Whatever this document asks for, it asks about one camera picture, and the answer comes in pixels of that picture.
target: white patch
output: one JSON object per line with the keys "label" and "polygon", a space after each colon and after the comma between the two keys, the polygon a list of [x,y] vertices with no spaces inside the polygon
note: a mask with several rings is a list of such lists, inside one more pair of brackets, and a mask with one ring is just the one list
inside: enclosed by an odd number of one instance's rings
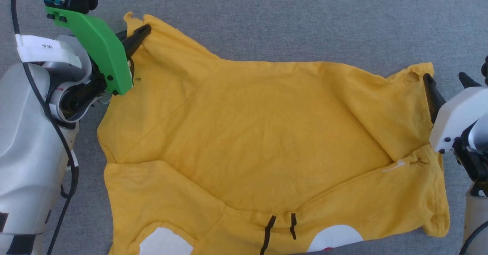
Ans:
{"label": "white patch", "polygon": [[335,225],[317,233],[307,252],[321,251],[363,241],[361,234],[347,225]]}
{"label": "white patch", "polygon": [[387,172],[387,171],[390,171],[390,170],[394,170],[395,168],[399,168],[399,167],[404,166],[404,165],[405,165],[405,162],[403,160],[398,160],[396,166],[394,166],[392,168],[388,168],[388,169],[382,170],[382,172]]}
{"label": "white patch", "polygon": [[158,227],[139,245],[139,255],[190,255],[193,247],[167,228]]}
{"label": "white patch", "polygon": [[75,55],[73,48],[66,42],[32,35],[15,35],[17,52],[24,63],[28,62],[60,62],[82,67],[80,57]]}

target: gray carpet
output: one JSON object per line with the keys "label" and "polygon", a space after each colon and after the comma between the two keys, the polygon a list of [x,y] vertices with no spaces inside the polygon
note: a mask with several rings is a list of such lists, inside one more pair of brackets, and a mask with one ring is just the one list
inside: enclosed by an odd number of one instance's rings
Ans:
{"label": "gray carpet", "polygon": [[[18,61],[9,0],[2,2],[0,75]],[[487,10],[488,0],[100,0],[91,14],[103,18],[113,31],[121,31],[127,11],[136,16],[149,13],[231,60],[332,61],[382,76],[410,64],[433,62],[439,89],[451,98],[462,90],[458,72],[481,81],[480,66],[488,54]],[[20,0],[23,34],[55,38],[66,33],[44,17],[40,0]],[[110,248],[105,157],[96,140],[104,111],[103,107],[92,109],[80,125],[75,143],[80,183],[53,254],[101,255]],[[445,238],[428,237],[418,229],[327,254],[457,254],[469,179],[451,154],[444,160],[451,213],[451,229]],[[60,199],[50,219],[46,243],[62,203]]]}

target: white tag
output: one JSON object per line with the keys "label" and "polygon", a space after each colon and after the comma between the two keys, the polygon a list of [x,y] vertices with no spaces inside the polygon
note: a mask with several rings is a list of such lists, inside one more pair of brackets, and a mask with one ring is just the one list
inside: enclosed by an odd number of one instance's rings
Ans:
{"label": "white tag", "polygon": [[75,164],[75,167],[78,166],[78,159],[76,158],[75,151],[71,149],[71,155],[73,156],[73,163]]}
{"label": "white tag", "polygon": [[81,68],[80,58],[74,54],[70,45],[65,42],[32,35],[15,35],[17,51],[21,61],[27,62],[60,62]]}

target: seam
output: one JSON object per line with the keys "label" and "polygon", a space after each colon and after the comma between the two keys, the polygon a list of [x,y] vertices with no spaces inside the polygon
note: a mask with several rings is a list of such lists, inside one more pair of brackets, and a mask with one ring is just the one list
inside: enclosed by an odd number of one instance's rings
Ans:
{"label": "seam", "polygon": [[[413,151],[411,151],[410,155],[413,154],[414,151],[418,151],[419,149],[422,149],[422,147],[424,147],[425,145],[427,145],[427,144],[424,144],[424,145],[418,147],[417,149],[414,149]],[[405,165],[411,165],[412,163],[413,163],[413,161],[410,161],[408,163],[405,163]],[[358,176],[356,176],[354,178],[351,178],[351,179],[349,179],[349,180],[347,180],[345,182],[339,183],[336,186],[333,186],[333,187],[331,187],[329,189],[326,189],[326,190],[322,191],[321,193],[319,193],[319,194],[315,195],[314,197],[312,197],[312,198],[308,199],[307,201],[305,201],[302,205],[300,205],[296,209],[296,211],[298,212],[300,210],[303,210],[304,208],[307,208],[307,207],[313,205],[316,201],[318,201],[321,198],[327,196],[331,192],[336,191],[337,189],[341,189],[341,188],[343,188],[343,187],[345,187],[345,186],[347,186],[349,184],[352,184],[352,183],[354,183],[356,181],[366,179],[366,178],[368,178],[370,176],[373,176],[373,175],[382,175],[382,174],[384,174],[383,173],[384,168],[385,167],[380,167],[380,168],[377,168],[375,170],[371,170],[369,172],[366,172],[366,173],[363,173],[361,175],[358,175]]]}
{"label": "seam", "polygon": [[[166,161],[164,160],[160,160],[160,159],[153,159],[153,160],[148,160],[148,161],[144,161],[144,163],[147,163],[147,162],[165,162],[167,163]],[[212,194],[210,191],[208,191],[206,188],[204,188],[203,186],[201,186],[200,184],[198,184],[197,182],[193,181],[192,179],[188,178],[186,175],[184,175],[183,173],[181,173],[179,170],[173,168],[171,165],[169,165],[169,167],[176,173],[178,173],[178,175],[180,175],[181,177],[183,177],[185,180],[188,180],[188,182],[191,182],[192,184],[194,184],[196,187],[198,187],[199,189],[201,189],[202,191],[204,191],[206,194],[208,194],[210,197],[214,198],[216,201],[219,201],[221,202],[221,204],[223,205],[224,208],[230,208],[232,210],[235,210],[235,211],[240,211],[240,212],[251,212],[251,213],[262,213],[262,214],[266,214],[266,215],[275,215],[277,214],[276,212],[266,212],[266,211],[260,211],[260,210],[248,210],[248,209],[240,209],[240,208],[234,208],[230,205],[228,205],[227,203],[225,203],[225,201],[222,201],[221,198],[218,198],[216,197],[214,194]],[[279,213],[277,215],[282,215],[282,214],[287,214],[289,212],[282,212],[282,213]]]}
{"label": "seam", "polygon": [[[441,166],[438,165],[439,167],[439,171],[442,173],[442,176],[444,176],[444,172],[442,171],[441,169]],[[436,215],[439,215],[439,207],[440,207],[440,204],[441,204],[441,196],[438,192],[438,184],[439,184],[439,180],[441,180],[441,178],[439,178],[439,174],[438,172],[435,172],[435,176],[434,176],[434,181],[433,181],[433,188],[434,188],[434,214],[432,215],[432,217],[436,216]],[[439,227],[439,222],[436,221],[435,222],[435,234],[439,234],[439,231],[440,231],[440,227]]]}
{"label": "seam", "polygon": [[101,139],[100,139],[100,136],[98,135],[98,133],[96,134],[96,138],[98,139],[98,143],[100,144],[101,147],[104,147],[106,149],[106,151],[108,151],[110,153],[110,156],[112,157],[112,161],[113,163],[117,163],[117,161],[115,160],[115,157],[114,157],[114,154],[113,152],[108,148],[108,146],[106,146],[106,144],[104,144]]}
{"label": "seam", "polygon": [[215,221],[215,223],[205,232],[205,234],[200,238],[200,239],[195,239],[195,246],[193,247],[193,250],[196,250],[200,242],[214,229],[214,227],[217,226],[217,224],[222,220],[223,216],[225,215],[225,208],[227,206],[224,204],[224,207],[222,208],[222,215]]}
{"label": "seam", "polygon": [[390,155],[390,153],[388,153],[388,151],[385,150],[385,148],[383,147],[383,145],[380,143],[380,140],[375,136],[375,134],[373,132],[371,132],[371,130],[369,128],[366,127],[366,125],[361,121],[361,119],[359,119],[359,117],[351,109],[351,107],[349,107],[349,105],[347,104],[347,102],[344,100],[344,97],[342,96],[341,91],[338,91],[337,88],[334,88],[333,89],[333,95],[337,99],[337,101],[341,102],[341,104],[343,105],[344,109],[347,112],[349,112],[349,114],[351,116],[354,117],[354,119],[361,125],[361,127],[368,133],[368,135],[371,136],[371,138],[374,140],[374,142],[376,142],[376,144],[381,148],[381,150],[383,150],[383,152],[385,152],[385,154],[388,156],[388,158],[390,158],[390,160],[392,162],[394,162],[395,160],[392,158],[392,155]]}
{"label": "seam", "polygon": [[[209,76],[208,76],[208,77],[207,77],[205,80],[203,80],[203,81],[202,81],[202,83],[201,83],[199,86],[197,86],[197,88],[196,88],[196,89],[195,89],[195,90],[194,90],[194,91],[193,91],[193,92],[192,92],[192,93],[191,93],[191,94],[188,96],[188,98],[189,98],[189,97],[191,97],[191,96],[193,96],[193,95],[194,95],[194,94],[195,94],[195,93],[196,93],[196,92],[197,92],[197,91],[200,89],[200,87],[201,87],[202,85],[204,85],[204,83],[206,83],[206,82],[209,80],[209,78],[210,78],[210,77],[211,77],[211,76],[214,74],[215,69],[217,68],[217,66],[218,66],[219,64],[220,64],[220,62],[217,62],[217,64],[215,64],[215,66],[214,66],[214,68],[212,69],[212,71],[210,72]],[[130,152],[131,152],[131,151],[132,151],[134,148],[136,148],[136,147],[137,147],[137,146],[138,146],[138,145],[139,145],[139,144],[140,144],[140,143],[141,143],[141,142],[142,142],[142,141],[143,141],[143,140],[144,140],[144,139],[145,139],[145,138],[146,138],[146,137],[147,137],[147,136],[148,136],[150,133],[152,133],[152,132],[154,131],[154,129],[155,129],[155,128],[157,128],[158,126],[160,126],[160,124],[161,124],[161,123],[163,123],[163,122],[164,122],[166,119],[168,119],[170,116],[172,116],[172,115],[173,115],[173,113],[175,113],[175,112],[176,112],[178,109],[180,109],[180,108],[181,108],[183,105],[185,105],[185,104],[186,104],[186,100],[184,100],[184,101],[183,101],[181,104],[179,104],[179,105],[178,105],[178,106],[177,106],[175,109],[173,109],[173,111],[171,111],[171,113],[169,113],[167,116],[165,116],[164,118],[162,118],[162,120],[161,120],[159,123],[157,123],[157,124],[156,124],[156,125],[155,125],[155,126],[154,126],[154,127],[151,129],[151,130],[149,130],[149,131],[148,131],[148,133],[146,133],[146,134],[145,134],[145,135],[144,135],[144,136],[143,136],[143,137],[142,137],[142,138],[141,138],[141,139],[140,139],[140,140],[139,140],[139,141],[138,141],[136,144],[134,144],[134,146],[133,146],[133,147],[129,148],[129,149],[127,150],[127,152],[126,152],[126,153],[125,153],[123,156],[121,156],[121,157],[120,157],[120,161],[122,161],[122,160],[123,160],[123,159],[124,159],[124,158],[127,156],[127,154],[129,154],[129,153],[130,153]]]}

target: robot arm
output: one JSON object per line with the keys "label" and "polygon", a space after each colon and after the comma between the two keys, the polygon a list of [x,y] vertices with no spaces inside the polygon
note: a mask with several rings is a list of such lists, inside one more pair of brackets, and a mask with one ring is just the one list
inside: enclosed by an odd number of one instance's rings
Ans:
{"label": "robot arm", "polygon": [[101,19],[86,15],[98,0],[44,1],[48,19],[74,37],[21,35],[12,0],[22,64],[0,79],[0,254],[40,254],[68,163],[72,183],[68,193],[61,186],[67,200],[51,253],[78,180],[72,151],[78,121],[104,94],[123,95],[132,88],[130,58],[151,30],[146,25],[119,38]]}
{"label": "robot arm", "polygon": [[466,193],[465,244],[460,254],[481,255],[488,250],[488,88],[465,73],[459,73],[459,80],[465,89],[446,102],[437,91],[434,79],[424,75],[434,123],[429,142],[441,154],[453,151],[473,181]]}

